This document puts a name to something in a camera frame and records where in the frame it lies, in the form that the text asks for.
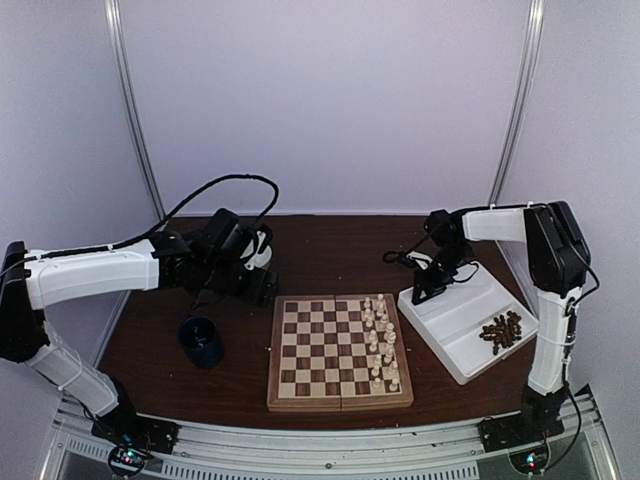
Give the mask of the white plastic compartment tray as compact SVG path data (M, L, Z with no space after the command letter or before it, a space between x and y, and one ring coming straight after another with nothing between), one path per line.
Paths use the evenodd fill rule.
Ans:
M419 305L413 289L401 291L397 307L453 379L465 385L533 339L538 320L484 266L462 267L444 293ZM493 352L480 338L482 328L513 312L521 317L522 338L509 348Z

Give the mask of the wooden chess board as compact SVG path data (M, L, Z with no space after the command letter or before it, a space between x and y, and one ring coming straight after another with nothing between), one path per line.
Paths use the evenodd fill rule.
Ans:
M363 301L377 294L279 296L272 322L266 404L272 412L368 411L414 402L394 297L382 293L396 327L400 391L371 395Z

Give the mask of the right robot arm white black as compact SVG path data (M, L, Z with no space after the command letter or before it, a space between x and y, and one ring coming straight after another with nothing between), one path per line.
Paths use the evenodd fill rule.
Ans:
M576 310L590 270L590 252L565 201L432 212L424 224L438 248L434 257L410 251L412 287L398 307L459 384L492 365L470 335L481 321L519 304L484 267L472 271L480 241L526 247L538 314L525 317L525 339L535 339L533 364L512 430L530 442L555 422L568 396L566 385L575 343Z

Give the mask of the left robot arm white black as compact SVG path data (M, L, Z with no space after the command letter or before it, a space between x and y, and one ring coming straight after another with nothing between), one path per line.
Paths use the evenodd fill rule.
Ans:
M139 239L76 250L29 250L9 244L1 264L1 356L25 363L74 396L123 444L144 424L124 387L89 366L49 325L46 307L111 292L182 288L265 306L277 275L268 269L272 229L245 224L227 209L184 235L151 231Z

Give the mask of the row of white chess pieces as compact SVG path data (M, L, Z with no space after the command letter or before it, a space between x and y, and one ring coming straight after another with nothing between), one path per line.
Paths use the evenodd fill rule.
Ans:
M396 355L398 336L384 294L364 299L361 319L370 394L396 394L400 391L400 368Z

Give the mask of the pile of brown chess pieces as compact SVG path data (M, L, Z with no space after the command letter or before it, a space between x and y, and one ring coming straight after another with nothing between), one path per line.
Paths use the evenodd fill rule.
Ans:
M479 338L492 344L492 353L497 356L501 349L508 349L522 339L522 317L515 311L494 317L490 324L484 325Z

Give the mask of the white ceramic bowl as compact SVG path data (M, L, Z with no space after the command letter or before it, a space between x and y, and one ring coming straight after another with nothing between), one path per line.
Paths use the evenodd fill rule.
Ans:
M248 270L267 268L269 266L273 253L271 246L267 245L266 240L263 238L259 239L258 246L259 250L255 253L253 243L250 243L241 255L242 258L247 258L244 267Z

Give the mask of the dark blue mug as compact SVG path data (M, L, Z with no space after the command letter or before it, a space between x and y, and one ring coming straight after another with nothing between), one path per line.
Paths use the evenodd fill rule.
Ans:
M224 358L221 334L208 317L187 318L178 330L178 341L188 359L198 368L213 369Z

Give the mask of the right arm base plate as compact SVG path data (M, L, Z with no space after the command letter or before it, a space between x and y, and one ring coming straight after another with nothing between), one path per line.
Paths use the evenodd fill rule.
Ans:
M542 442L546 437L565 431L561 420L552 420L544 427L532 427L520 414L487 417L478 424L480 440L486 453Z

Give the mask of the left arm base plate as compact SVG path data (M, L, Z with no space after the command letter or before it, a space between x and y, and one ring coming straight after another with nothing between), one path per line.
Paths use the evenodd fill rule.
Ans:
M133 425L113 426L96 418L91 434L116 446L130 447L143 453L171 454L177 441L179 426L171 421L137 417Z

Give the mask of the left aluminium frame post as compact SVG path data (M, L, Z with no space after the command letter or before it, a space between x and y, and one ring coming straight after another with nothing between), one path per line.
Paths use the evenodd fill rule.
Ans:
M162 219L166 210L161 199L160 189L149 157L141 117L135 98L134 84L131 76L122 24L121 5L117 0L105 0L104 7L120 89L125 105L126 121L132 138L136 160L140 167L143 183L151 200L155 215L158 219Z

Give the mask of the aluminium frame post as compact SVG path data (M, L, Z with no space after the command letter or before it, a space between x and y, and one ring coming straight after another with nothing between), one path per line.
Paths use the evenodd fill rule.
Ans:
M487 201L489 206L499 203L509 170L515 158L525 109L539 58L544 28L545 4L544 0L531 0L529 2L519 73L499 163Z
M160 189L149 157L141 117L135 98L134 84L131 76L122 24L121 5L117 0L105 0L104 7L120 89L125 105L126 121L132 138L136 160L140 167L143 183L151 200L155 215L158 219L162 219L166 210L161 199Z

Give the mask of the right aluminium frame post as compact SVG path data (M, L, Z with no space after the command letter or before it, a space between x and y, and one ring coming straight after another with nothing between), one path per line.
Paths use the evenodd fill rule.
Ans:
M487 201L489 206L499 203L509 170L515 158L525 109L539 58L544 28L545 4L544 0L531 0L529 2L519 73L499 163Z

